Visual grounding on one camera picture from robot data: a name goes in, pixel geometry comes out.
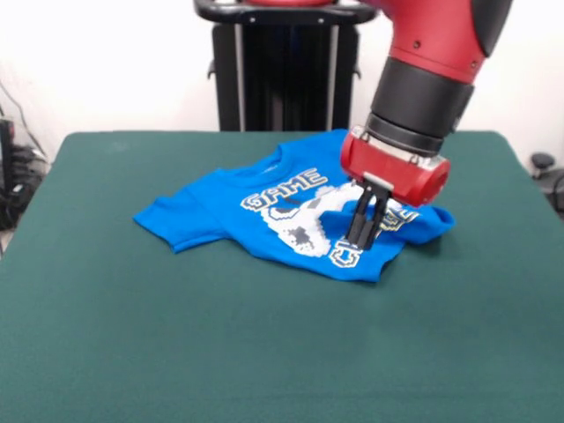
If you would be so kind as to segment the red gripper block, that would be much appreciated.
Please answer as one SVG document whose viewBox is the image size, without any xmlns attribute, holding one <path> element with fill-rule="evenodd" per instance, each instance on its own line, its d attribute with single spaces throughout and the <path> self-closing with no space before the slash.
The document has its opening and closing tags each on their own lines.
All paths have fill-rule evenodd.
<svg viewBox="0 0 564 423">
<path fill-rule="evenodd" d="M 440 155 L 426 158 L 401 150 L 368 135 L 362 126 L 353 127 L 345 136 L 340 163 L 357 182 L 369 182 L 386 189 L 376 194 L 364 188 L 356 204 L 346 239 L 360 249 L 371 249 L 391 196 L 398 202 L 419 207 L 431 203 L 449 178 L 450 162 Z M 367 215 L 370 201 L 374 210 Z"/>
</svg>

